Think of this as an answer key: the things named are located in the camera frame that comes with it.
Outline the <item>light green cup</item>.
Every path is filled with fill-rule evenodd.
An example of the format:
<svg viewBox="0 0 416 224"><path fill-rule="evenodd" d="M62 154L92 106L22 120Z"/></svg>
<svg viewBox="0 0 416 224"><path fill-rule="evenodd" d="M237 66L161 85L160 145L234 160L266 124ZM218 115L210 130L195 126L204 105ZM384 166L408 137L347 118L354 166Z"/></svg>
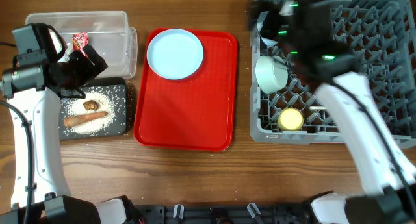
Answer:
<svg viewBox="0 0 416 224"><path fill-rule="evenodd" d="M255 65L255 77L265 94L282 90L289 78L287 66L279 56L260 56Z"/></svg>

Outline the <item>red snack wrapper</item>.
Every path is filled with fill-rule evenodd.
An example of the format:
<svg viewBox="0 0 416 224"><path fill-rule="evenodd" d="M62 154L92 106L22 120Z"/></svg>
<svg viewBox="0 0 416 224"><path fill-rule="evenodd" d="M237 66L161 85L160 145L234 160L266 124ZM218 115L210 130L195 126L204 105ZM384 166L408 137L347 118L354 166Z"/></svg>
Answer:
<svg viewBox="0 0 416 224"><path fill-rule="evenodd" d="M84 47L88 45L89 38L87 32L79 32L72 35L72 47L74 51L80 51L84 56L86 53L84 52Z"/></svg>

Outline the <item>brown food scrap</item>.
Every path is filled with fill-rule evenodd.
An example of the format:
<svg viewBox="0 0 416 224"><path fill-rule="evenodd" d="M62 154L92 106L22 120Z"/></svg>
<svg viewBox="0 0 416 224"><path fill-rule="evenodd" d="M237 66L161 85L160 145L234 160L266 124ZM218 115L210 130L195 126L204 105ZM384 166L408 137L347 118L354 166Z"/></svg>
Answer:
<svg viewBox="0 0 416 224"><path fill-rule="evenodd" d="M94 100L89 100L83 103L83 107L85 110L98 110L99 109L99 103L97 103Z"/></svg>

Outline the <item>yellow plastic cup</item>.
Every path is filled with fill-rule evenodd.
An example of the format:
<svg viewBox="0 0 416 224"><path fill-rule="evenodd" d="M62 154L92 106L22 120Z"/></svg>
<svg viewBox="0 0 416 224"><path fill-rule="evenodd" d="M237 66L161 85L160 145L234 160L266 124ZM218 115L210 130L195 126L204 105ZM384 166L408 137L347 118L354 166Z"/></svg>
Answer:
<svg viewBox="0 0 416 224"><path fill-rule="evenodd" d="M281 111L277 123L283 131L299 131L304 124L304 117L298 109L285 108Z"/></svg>

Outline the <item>white plastic spoon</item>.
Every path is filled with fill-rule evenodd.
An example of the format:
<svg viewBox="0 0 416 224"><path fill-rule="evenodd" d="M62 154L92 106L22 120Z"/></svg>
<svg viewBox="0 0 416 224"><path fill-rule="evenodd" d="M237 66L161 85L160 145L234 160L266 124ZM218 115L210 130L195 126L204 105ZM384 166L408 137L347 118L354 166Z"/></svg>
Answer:
<svg viewBox="0 0 416 224"><path fill-rule="evenodd" d="M327 108L324 106L310 106L310 110L326 110Z"/></svg>

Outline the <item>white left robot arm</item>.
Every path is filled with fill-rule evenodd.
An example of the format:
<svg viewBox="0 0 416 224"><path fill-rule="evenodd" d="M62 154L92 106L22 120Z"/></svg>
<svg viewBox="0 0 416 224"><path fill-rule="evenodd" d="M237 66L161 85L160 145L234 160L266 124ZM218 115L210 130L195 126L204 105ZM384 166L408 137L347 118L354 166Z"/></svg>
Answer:
<svg viewBox="0 0 416 224"><path fill-rule="evenodd" d="M62 167L60 93L86 84L107 64L90 45L68 62L55 48L19 55L3 72L2 102L14 126L16 181L2 223L137 223L139 211L126 196L93 204L72 197Z"/></svg>

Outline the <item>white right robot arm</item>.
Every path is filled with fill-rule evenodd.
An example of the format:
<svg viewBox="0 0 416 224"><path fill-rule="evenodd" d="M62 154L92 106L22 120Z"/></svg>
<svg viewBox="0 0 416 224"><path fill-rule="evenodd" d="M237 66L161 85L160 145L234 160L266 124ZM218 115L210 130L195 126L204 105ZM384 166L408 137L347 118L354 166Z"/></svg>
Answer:
<svg viewBox="0 0 416 224"><path fill-rule="evenodd" d="M395 142L360 73L361 60L332 37L331 0L252 1L248 28L295 56L294 71L334 120L356 164L362 195L327 193L310 208L319 223L413 223L415 166Z"/></svg>

